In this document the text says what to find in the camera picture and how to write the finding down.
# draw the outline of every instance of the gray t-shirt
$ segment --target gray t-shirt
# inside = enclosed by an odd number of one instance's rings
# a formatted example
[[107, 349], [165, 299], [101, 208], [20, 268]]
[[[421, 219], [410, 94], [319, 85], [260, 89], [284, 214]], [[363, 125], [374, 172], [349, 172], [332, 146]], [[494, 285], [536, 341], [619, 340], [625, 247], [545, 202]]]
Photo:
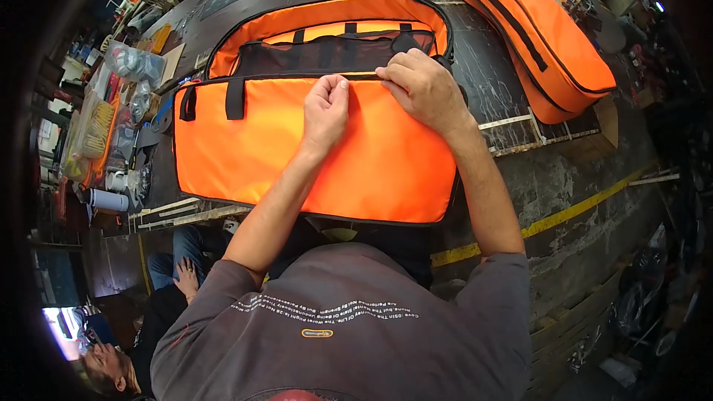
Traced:
[[517, 400], [529, 386], [524, 254], [477, 266], [456, 304], [387, 255], [336, 244], [255, 290], [221, 260], [158, 343], [158, 400], [268, 400], [304, 389], [330, 400]]

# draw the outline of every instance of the workbench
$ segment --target workbench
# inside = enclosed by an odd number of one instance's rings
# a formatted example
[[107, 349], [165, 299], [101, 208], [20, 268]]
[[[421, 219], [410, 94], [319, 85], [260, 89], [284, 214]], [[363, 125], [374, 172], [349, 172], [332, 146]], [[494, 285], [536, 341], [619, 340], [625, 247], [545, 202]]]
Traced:
[[[151, 35], [166, 23], [179, 30], [172, 34], [164, 48], [166, 52], [175, 45], [186, 44], [176, 69], [176, 78], [194, 74], [196, 57], [213, 49], [225, 33], [246, 17], [273, 8], [317, 0], [237, 0], [201, 20], [201, 8], [205, 1], [184, 0], [146, 31], [147, 35]], [[485, 18], [462, 0], [432, 1], [440, 5], [452, 21], [455, 36], [453, 75], [466, 90], [471, 113], [481, 125], [493, 156], [515, 154], [600, 132], [592, 108], [566, 123], [540, 123], [528, 107], [504, 41]], [[153, 150], [153, 179], [145, 206], [164, 208], [146, 217], [132, 217], [129, 220], [131, 232], [192, 223], [206, 217], [221, 218], [230, 211], [235, 211], [235, 214], [247, 212], [242, 208], [221, 209], [227, 206], [224, 203], [194, 199], [186, 202], [186, 197], [181, 196], [178, 189], [172, 148], [170, 138], [165, 137]], [[211, 215], [201, 215], [206, 211], [212, 211]], [[159, 217], [159, 212], [168, 215]], [[180, 220], [176, 223], [170, 221], [175, 217], [180, 217]]]

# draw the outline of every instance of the orange duffel bag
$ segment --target orange duffel bag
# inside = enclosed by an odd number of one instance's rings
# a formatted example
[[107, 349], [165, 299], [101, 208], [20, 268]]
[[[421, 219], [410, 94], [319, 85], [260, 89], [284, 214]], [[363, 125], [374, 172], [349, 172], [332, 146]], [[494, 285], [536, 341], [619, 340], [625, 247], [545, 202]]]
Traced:
[[174, 95], [183, 193], [253, 206], [297, 151], [304, 98], [322, 75], [350, 81], [343, 140], [302, 211], [396, 224], [440, 221], [456, 165], [445, 141], [407, 115], [374, 70], [396, 52], [451, 56], [450, 22], [428, 0], [323, 0], [236, 25], [208, 75]]
[[505, 39], [530, 106], [571, 120], [616, 88], [609, 67], [557, 0], [465, 0]]

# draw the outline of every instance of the man's left hand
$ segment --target man's left hand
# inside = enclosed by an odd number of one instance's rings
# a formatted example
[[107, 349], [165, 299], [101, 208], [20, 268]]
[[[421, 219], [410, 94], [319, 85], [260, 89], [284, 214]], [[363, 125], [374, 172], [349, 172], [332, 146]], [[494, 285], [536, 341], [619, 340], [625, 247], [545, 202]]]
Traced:
[[349, 118], [349, 81], [341, 75], [319, 78], [305, 97], [302, 147], [326, 156], [344, 135]]
[[185, 294], [186, 300], [193, 299], [198, 292], [198, 275], [193, 263], [190, 259], [181, 257], [180, 262], [176, 262], [176, 271], [178, 280], [174, 279], [173, 283]]

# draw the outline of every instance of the blue jeans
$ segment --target blue jeans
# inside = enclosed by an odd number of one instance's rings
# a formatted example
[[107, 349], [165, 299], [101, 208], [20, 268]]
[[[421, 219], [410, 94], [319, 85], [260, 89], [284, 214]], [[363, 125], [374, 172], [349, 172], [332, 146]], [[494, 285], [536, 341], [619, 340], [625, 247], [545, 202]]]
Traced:
[[148, 256], [148, 274], [155, 290], [173, 285], [178, 279], [176, 263], [186, 258], [193, 263], [198, 275], [198, 285], [202, 285], [210, 266], [201, 251], [216, 253], [222, 257], [229, 241], [229, 234], [206, 226], [179, 226], [173, 232], [173, 254], [151, 254]]

